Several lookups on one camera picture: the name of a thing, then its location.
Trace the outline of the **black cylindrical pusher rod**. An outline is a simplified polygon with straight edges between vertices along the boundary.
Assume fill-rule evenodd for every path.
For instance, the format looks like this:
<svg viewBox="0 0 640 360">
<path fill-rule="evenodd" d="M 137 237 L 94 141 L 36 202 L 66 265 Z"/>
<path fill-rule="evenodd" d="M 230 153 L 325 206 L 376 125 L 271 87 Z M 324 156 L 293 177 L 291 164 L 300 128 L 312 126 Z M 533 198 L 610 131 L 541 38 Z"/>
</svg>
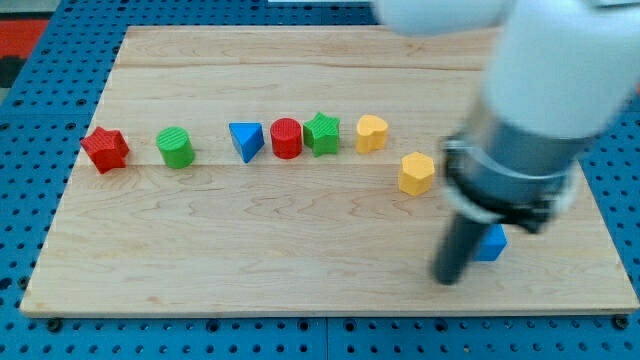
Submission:
<svg viewBox="0 0 640 360">
<path fill-rule="evenodd" d="M 432 274 L 438 283 L 453 285 L 460 280 L 490 227 L 490 223 L 455 214 L 432 265 Z"/>
</svg>

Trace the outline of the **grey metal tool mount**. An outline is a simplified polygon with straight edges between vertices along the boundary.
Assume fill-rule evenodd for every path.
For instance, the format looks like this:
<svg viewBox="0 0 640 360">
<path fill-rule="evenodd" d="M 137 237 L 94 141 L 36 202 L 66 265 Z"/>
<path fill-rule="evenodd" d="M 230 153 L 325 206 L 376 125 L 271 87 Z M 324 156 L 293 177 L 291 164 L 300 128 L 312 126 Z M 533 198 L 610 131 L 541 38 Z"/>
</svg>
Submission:
<svg viewBox="0 0 640 360">
<path fill-rule="evenodd" d="M 479 100 L 461 128 L 442 142 L 452 231 L 483 234 L 493 224 L 529 233 L 568 207 L 576 158 L 591 136 L 558 136 L 500 117 Z"/>
</svg>

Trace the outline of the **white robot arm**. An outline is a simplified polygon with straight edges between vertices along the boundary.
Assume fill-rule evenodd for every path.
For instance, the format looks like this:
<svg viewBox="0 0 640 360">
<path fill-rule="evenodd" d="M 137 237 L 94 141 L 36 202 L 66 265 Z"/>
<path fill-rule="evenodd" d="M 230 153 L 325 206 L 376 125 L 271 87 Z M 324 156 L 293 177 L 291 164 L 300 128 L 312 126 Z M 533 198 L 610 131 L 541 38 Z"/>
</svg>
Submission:
<svg viewBox="0 0 640 360">
<path fill-rule="evenodd" d="M 537 233 L 569 207 L 580 153 L 638 84 L 639 5 L 376 0 L 373 8 L 406 36 L 502 30 L 473 107 L 442 145 L 455 217 L 432 272 L 450 285 L 491 226 Z"/>
</svg>

